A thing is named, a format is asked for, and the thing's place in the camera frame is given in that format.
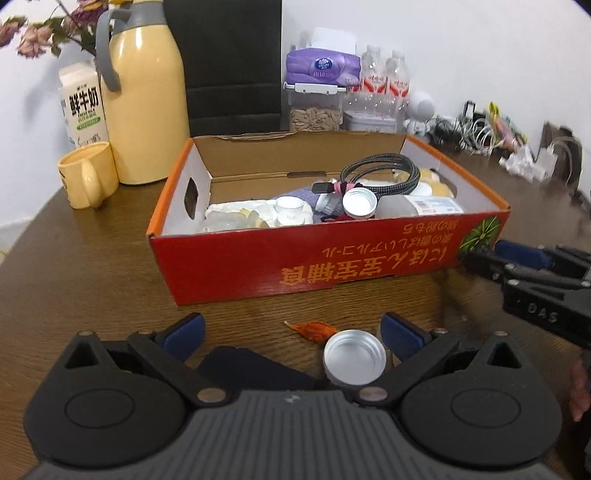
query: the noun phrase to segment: blue gripper pad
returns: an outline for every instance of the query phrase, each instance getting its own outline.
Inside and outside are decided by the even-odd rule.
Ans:
[[[403,362],[431,341],[431,335],[394,312],[382,317],[379,328],[384,345]]]
[[[535,270],[550,268],[551,258],[538,248],[499,240],[495,245],[495,255],[515,265],[523,265]]]
[[[205,318],[191,313],[158,335],[162,349],[184,363],[205,341]]]

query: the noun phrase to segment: gray jug handle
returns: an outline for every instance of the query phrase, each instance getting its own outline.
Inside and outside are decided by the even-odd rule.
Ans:
[[[96,64],[98,65],[100,75],[105,81],[105,85],[111,92],[121,90],[119,74],[113,68],[111,52],[109,51],[109,42],[111,40],[111,19],[127,22],[131,16],[131,11],[123,8],[107,10],[99,18],[96,26]]]

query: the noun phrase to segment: wooden table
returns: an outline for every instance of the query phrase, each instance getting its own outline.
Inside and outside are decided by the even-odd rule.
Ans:
[[[495,161],[461,155],[458,162],[511,203],[503,237],[526,244],[590,249],[591,221],[560,184],[530,185]],[[72,210],[59,191],[33,220],[0,268],[0,474],[19,478],[35,463],[22,413],[70,338],[92,329],[122,339],[141,327],[162,329],[191,311],[207,320],[207,339],[193,364],[214,346],[248,347],[290,367],[318,373],[318,348],[283,321],[321,319],[341,329],[375,331],[388,310],[425,329],[445,326],[468,338],[509,332],[564,403],[573,345],[501,310],[499,287],[458,271],[380,278],[332,290],[265,299],[177,307],[144,233],[162,183],[125,187],[98,211]],[[559,456],[565,478],[573,448],[565,421]]]

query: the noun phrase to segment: mug handle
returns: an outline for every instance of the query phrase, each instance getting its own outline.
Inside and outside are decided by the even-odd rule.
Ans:
[[[84,160],[82,162],[82,185],[84,185],[86,197],[88,198],[90,206],[92,208],[100,207],[105,196],[103,195],[103,189],[100,186],[99,176],[89,160]]]

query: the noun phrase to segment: orange leaf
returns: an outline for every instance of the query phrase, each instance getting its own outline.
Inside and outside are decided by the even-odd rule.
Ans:
[[[306,322],[302,325],[292,325],[285,322],[285,324],[306,340],[314,343],[324,343],[335,333],[338,333],[335,327],[324,322]]]

